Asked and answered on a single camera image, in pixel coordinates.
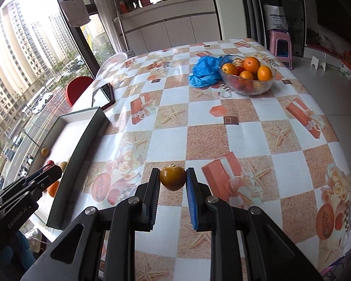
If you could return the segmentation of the blue gloved hand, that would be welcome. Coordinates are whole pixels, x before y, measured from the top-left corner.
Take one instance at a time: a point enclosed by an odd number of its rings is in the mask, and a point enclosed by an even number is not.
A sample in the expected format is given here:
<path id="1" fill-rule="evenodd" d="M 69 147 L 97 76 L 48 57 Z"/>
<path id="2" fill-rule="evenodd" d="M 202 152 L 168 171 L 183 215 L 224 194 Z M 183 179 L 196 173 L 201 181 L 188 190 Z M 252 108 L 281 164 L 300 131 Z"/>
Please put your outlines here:
<path id="1" fill-rule="evenodd" d="M 0 249 L 0 269 L 8 280 L 21 280 L 35 261 L 28 239 L 20 231 Z"/>

